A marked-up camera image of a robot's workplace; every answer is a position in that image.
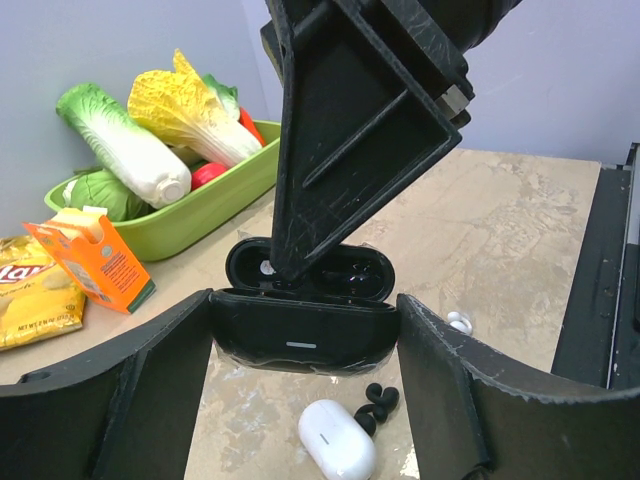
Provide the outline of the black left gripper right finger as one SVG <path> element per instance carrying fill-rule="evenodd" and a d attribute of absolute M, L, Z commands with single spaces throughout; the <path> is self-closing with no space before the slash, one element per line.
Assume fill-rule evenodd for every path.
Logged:
<path fill-rule="evenodd" d="M 398 357 L 423 479 L 636 479 L 639 391 L 523 364 L 398 296 Z"/>

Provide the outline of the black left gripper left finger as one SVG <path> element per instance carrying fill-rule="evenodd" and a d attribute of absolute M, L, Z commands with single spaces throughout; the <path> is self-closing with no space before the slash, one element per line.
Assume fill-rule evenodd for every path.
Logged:
<path fill-rule="evenodd" d="M 2 478 L 183 478 L 212 350 L 210 294 L 2 386 Z"/>

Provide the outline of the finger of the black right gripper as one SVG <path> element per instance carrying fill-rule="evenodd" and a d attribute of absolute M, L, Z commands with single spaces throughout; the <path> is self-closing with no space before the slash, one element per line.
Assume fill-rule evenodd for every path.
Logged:
<path fill-rule="evenodd" d="M 283 107 L 270 260 L 308 271 L 461 142 L 467 63 L 420 1 L 272 1 Z"/>

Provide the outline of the black earbud charging case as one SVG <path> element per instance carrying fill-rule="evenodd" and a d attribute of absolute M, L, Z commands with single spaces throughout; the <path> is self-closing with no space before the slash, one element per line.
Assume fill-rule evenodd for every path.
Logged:
<path fill-rule="evenodd" d="M 341 244 L 296 280 L 271 266 L 271 240 L 248 237 L 229 252 L 229 287 L 212 292 L 218 350 L 247 367 L 348 376 L 370 372 L 395 348 L 400 315 L 387 299 L 391 261 Z"/>

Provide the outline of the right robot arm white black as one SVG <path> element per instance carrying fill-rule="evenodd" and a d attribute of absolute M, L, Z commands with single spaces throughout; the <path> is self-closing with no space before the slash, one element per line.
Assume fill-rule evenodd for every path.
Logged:
<path fill-rule="evenodd" d="M 283 88 L 270 261 L 294 279 L 446 156 L 470 122 L 466 52 L 511 1 L 271 1 Z"/>

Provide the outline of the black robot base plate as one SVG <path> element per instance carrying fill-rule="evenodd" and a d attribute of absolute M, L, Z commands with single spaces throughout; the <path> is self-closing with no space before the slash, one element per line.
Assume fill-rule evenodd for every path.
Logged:
<path fill-rule="evenodd" d="M 608 389 L 639 385 L 639 145 L 602 165 L 551 372 Z"/>

